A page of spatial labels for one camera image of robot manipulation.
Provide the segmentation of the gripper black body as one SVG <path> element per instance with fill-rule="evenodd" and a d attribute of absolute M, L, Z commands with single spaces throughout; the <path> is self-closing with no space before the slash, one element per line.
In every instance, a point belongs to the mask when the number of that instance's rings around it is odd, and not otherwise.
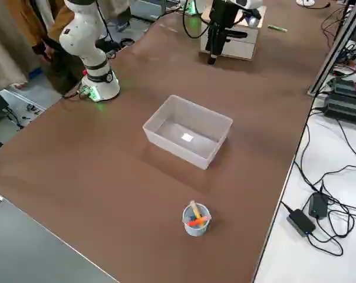
<path fill-rule="evenodd" d="M 231 28 L 238 11 L 239 7 L 233 2 L 214 0 L 209 13 L 210 23 L 222 28 Z"/>

